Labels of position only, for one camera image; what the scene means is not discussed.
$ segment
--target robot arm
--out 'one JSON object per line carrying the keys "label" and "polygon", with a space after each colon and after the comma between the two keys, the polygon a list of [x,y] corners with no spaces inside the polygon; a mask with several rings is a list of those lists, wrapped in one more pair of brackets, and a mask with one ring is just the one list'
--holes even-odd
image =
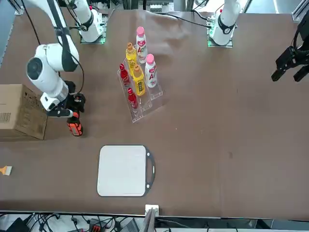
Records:
{"label": "robot arm", "polygon": [[[27,75],[43,92],[41,103],[48,112],[51,112],[71,93],[57,72],[73,72],[78,65],[79,55],[57,0],[29,1],[49,16],[58,40],[58,43],[38,46],[35,56],[27,64]],[[93,42],[103,34],[101,14],[96,10],[91,11],[86,0],[65,0],[65,3],[74,9],[77,20],[83,26],[84,30],[80,34],[85,41]],[[72,113],[65,113],[67,117],[71,115]]]}
{"label": "robot arm", "polygon": [[230,41],[235,23],[240,13],[240,4],[237,0],[225,0],[222,13],[217,17],[216,25],[211,38],[218,45],[226,45]]}
{"label": "robot arm", "polygon": [[[296,82],[301,81],[309,73],[309,11],[305,14],[301,22],[297,26],[295,36],[293,38],[293,46],[289,46],[276,60],[277,70],[272,74],[272,81],[278,81],[285,72],[290,69],[302,65],[301,69],[294,74]],[[300,34],[303,44],[297,47],[297,38]]]}

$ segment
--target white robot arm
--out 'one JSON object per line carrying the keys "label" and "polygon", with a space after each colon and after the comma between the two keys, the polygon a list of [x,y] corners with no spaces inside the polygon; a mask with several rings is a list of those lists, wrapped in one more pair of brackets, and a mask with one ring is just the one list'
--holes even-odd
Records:
{"label": "white robot arm", "polygon": [[235,23],[240,13],[240,3],[237,0],[225,0],[222,13],[216,15],[216,25],[211,38],[218,45],[226,45],[230,41]]}
{"label": "white robot arm", "polygon": [[[79,55],[70,36],[58,2],[56,0],[29,0],[51,19],[58,43],[42,44],[36,49],[35,56],[27,64],[27,76],[43,92],[41,103],[46,111],[54,110],[68,94],[67,84],[59,77],[58,71],[72,72],[78,65]],[[95,41],[102,33],[100,15],[90,10],[86,0],[65,0],[74,9],[84,31],[81,36],[87,42]]]}

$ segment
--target bottle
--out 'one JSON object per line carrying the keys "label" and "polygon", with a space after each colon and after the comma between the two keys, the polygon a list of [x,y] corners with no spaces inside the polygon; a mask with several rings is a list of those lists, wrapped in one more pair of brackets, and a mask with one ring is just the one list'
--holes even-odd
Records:
{"label": "bottle", "polygon": [[144,74],[140,65],[135,65],[133,72],[133,80],[135,82],[136,94],[141,96],[145,93]]}
{"label": "bottle", "polygon": [[146,36],[143,27],[138,27],[136,30],[136,50],[139,57],[139,62],[144,64],[146,62],[147,47]]}
{"label": "bottle", "polygon": [[148,54],[146,58],[146,66],[145,66],[145,75],[146,75],[146,84],[149,88],[153,88],[156,86],[157,78],[156,78],[156,64],[154,60],[153,54]]}
{"label": "bottle", "polygon": [[132,43],[128,43],[126,49],[126,59],[129,63],[131,76],[133,76],[134,66],[136,65],[136,56],[136,49],[133,47]]}
{"label": "bottle", "polygon": [[125,69],[124,64],[120,64],[120,77],[122,79],[122,82],[124,83],[124,86],[126,87],[130,86],[129,74],[127,73],[127,70]]}
{"label": "bottle", "polygon": [[132,109],[135,110],[137,109],[137,107],[139,106],[138,105],[138,102],[137,102],[137,97],[135,95],[135,93],[133,92],[133,90],[131,88],[128,88],[127,89],[127,93],[129,94],[128,96],[128,100],[129,102],[131,103],[131,106],[132,106]]}

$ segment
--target white cutting board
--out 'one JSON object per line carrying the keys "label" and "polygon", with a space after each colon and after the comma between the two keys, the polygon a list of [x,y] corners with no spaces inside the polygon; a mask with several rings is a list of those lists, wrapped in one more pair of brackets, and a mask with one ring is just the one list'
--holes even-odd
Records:
{"label": "white cutting board", "polygon": [[[151,159],[153,177],[147,182],[147,160]],[[98,164],[98,194],[102,197],[141,197],[150,189],[155,163],[142,145],[105,145]]]}

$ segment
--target red bottle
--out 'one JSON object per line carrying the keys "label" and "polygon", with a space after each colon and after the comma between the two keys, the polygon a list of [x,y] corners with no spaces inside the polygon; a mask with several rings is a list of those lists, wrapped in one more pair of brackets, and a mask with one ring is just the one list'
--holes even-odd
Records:
{"label": "red bottle", "polygon": [[131,103],[132,108],[137,109],[138,103],[137,103],[137,97],[136,97],[135,93],[133,92],[133,90],[131,88],[129,88],[127,90],[127,93],[129,94],[128,100]]}
{"label": "red bottle", "polygon": [[130,79],[129,74],[127,73],[127,70],[125,69],[124,64],[120,64],[120,77],[122,79],[122,82],[124,83],[124,86],[130,86]]}

